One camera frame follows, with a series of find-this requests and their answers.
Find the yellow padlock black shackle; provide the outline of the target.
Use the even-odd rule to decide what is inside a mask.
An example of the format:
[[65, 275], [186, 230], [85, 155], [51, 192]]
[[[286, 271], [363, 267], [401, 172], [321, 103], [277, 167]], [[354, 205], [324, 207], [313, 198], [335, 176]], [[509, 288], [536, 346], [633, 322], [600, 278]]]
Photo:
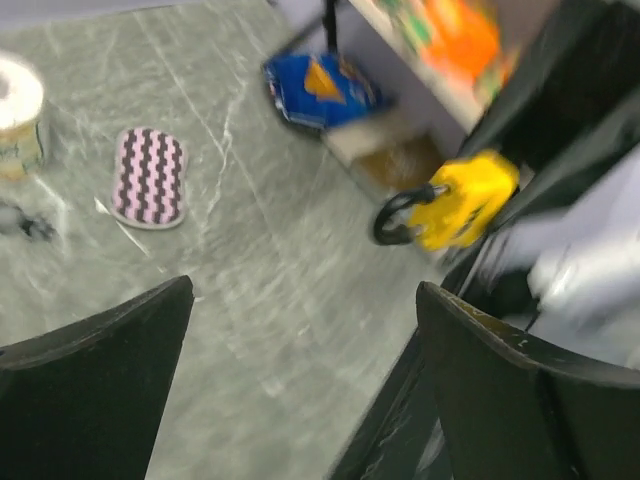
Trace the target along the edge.
[[519, 188], [519, 168], [495, 150], [445, 162], [429, 182], [390, 197], [372, 224], [382, 246], [466, 248]]

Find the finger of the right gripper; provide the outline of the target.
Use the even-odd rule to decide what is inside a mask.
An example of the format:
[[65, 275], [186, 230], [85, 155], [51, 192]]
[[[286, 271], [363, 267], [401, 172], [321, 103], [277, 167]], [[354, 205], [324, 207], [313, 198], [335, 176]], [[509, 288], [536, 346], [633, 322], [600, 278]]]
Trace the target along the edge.
[[561, 1], [458, 150], [533, 179], [490, 224], [566, 207], [639, 142], [639, 4]]

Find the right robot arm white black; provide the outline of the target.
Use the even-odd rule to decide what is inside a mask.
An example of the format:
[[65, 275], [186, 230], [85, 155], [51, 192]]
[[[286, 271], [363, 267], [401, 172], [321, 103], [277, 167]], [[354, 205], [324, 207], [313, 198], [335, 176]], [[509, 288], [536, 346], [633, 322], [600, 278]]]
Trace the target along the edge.
[[463, 142], [532, 178], [443, 287], [574, 352], [639, 364], [639, 5], [562, 1]]

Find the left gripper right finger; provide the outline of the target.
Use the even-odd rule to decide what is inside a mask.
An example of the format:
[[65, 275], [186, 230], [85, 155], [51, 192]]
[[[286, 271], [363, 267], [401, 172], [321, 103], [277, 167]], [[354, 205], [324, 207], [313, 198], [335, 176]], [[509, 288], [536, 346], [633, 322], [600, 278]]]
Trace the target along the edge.
[[423, 282], [418, 330], [457, 479], [636, 479], [639, 373]]

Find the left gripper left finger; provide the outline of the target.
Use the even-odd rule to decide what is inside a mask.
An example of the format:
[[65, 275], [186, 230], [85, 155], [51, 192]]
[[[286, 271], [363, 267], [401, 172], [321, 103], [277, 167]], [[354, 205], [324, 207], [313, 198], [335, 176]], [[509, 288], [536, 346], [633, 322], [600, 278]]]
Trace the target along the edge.
[[2, 347], [2, 478], [144, 478], [193, 303], [179, 276]]

